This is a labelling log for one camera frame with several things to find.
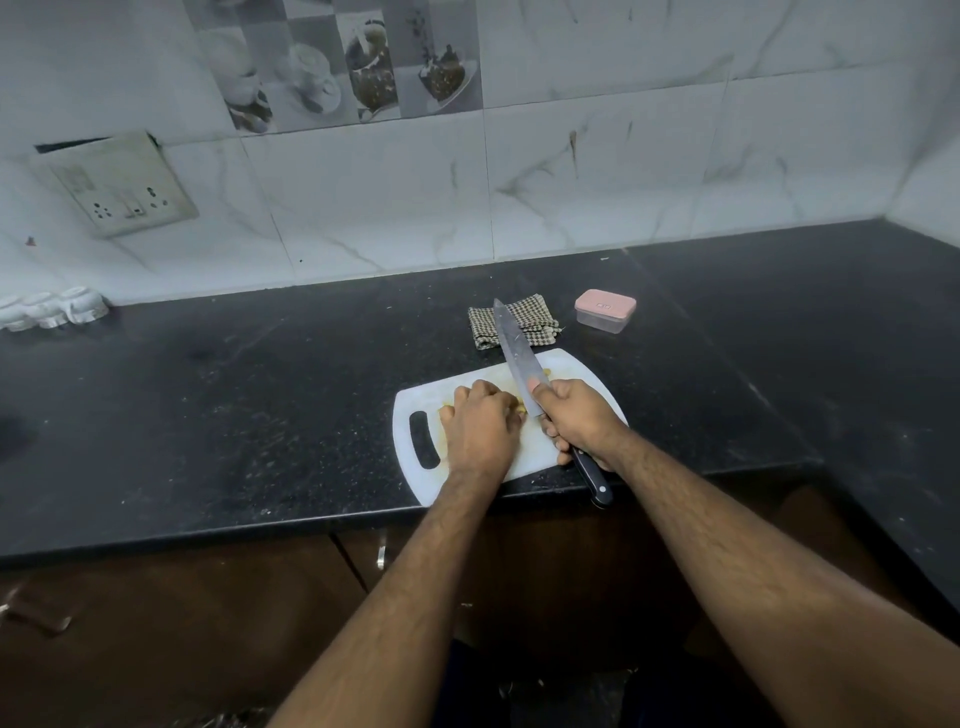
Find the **chef's knife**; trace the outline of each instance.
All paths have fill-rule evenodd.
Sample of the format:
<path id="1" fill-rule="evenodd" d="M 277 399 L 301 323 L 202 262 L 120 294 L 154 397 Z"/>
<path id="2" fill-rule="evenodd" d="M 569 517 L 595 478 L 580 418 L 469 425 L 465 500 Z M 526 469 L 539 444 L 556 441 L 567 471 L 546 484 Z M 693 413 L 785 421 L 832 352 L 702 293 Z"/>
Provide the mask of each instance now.
<path id="1" fill-rule="evenodd" d="M 507 366 L 510 367 L 510 374 L 513 375 L 516 387 L 520 391 L 527 414 L 530 417 L 539 417 L 543 414 L 543 409 L 530 394 L 527 382 L 535 379 L 550 386 L 550 380 L 534 356 L 530 344 L 527 343 L 527 336 L 520 329 L 514 314 L 498 299 L 493 301 L 493 320 L 496 323 L 496 336 L 500 340 L 500 348 L 507 359 Z M 600 507 L 613 503 L 610 485 L 596 461 L 579 448 L 570 446 L 570 452 L 577 470 L 590 488 L 593 502 Z"/>

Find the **person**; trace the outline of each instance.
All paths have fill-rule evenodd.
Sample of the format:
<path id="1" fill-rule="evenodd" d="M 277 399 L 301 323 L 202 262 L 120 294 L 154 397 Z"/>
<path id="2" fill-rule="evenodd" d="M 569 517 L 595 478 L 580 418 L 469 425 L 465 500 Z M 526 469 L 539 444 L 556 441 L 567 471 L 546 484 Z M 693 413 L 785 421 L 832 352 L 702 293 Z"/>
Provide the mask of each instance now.
<path id="1" fill-rule="evenodd" d="M 532 392 L 560 464 L 577 447 L 626 481 L 785 724 L 960 725 L 960 648 L 643 440 L 583 381 Z M 457 389 L 440 415 L 449 478 L 270 728 L 414 728 L 434 718 L 458 582 L 522 425 L 516 398 L 486 381 Z"/>

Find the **cabinet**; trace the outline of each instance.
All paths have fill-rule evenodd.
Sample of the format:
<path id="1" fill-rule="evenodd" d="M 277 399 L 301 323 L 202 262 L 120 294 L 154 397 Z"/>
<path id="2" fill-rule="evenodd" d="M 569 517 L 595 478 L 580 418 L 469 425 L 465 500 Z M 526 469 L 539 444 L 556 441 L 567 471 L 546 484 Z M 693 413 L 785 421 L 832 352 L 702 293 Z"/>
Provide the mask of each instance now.
<path id="1" fill-rule="evenodd" d="M 4 574 L 5 728 L 131 728 L 273 705 L 365 595 L 326 536 Z"/>
<path id="2" fill-rule="evenodd" d="M 602 670 L 678 643 L 701 610 L 639 505 L 489 515 L 464 575 L 458 634 L 507 677 Z M 412 527 L 342 533 L 368 588 Z"/>

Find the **white cutting board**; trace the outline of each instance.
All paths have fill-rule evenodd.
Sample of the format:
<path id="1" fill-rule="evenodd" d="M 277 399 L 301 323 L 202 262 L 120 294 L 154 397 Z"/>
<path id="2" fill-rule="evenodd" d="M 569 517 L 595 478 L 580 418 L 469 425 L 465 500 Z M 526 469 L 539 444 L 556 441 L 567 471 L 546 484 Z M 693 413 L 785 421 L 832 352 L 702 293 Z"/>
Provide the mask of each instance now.
<path id="1" fill-rule="evenodd" d="M 582 379 L 585 381 L 603 395 L 621 420 L 627 422 L 623 410 L 620 409 L 620 405 L 616 403 L 607 387 L 604 386 L 597 375 L 578 359 L 563 349 L 541 352 L 537 354 L 537 359 L 551 379 Z M 421 384 L 396 393 L 396 400 L 394 401 L 394 448 L 396 449 L 396 458 L 400 461 L 400 468 L 403 470 L 403 476 L 407 479 L 407 485 L 410 486 L 410 490 L 420 501 L 420 505 L 427 506 L 433 503 L 450 472 L 446 461 L 444 427 L 440 424 L 440 408 L 445 404 L 453 404 L 453 392 L 457 387 L 469 387 L 477 379 L 492 382 L 504 392 L 517 395 L 519 399 L 519 391 L 506 362 L 486 369 L 478 369 L 475 372 L 432 381 L 429 384 Z M 426 413 L 430 438 L 433 440 L 434 448 L 437 449 L 437 454 L 440 455 L 440 465 L 433 470 L 425 470 L 420 464 L 410 434 L 410 415 L 421 410 Z M 528 418 L 520 431 L 519 453 L 504 481 L 545 470 L 556 465 L 556 463 L 557 450 L 553 447 L 553 442 L 540 430 L 540 423 L 537 422 L 536 418 Z"/>

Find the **electrical outlet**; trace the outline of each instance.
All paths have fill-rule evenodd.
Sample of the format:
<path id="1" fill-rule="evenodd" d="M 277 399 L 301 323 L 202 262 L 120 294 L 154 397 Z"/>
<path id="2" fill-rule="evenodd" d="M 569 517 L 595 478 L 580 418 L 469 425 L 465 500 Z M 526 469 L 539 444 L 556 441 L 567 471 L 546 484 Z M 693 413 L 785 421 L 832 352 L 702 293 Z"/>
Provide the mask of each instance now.
<path id="1" fill-rule="evenodd" d="M 56 178 L 92 230 L 103 237 L 197 216 L 146 132 L 57 149 L 33 160 Z"/>

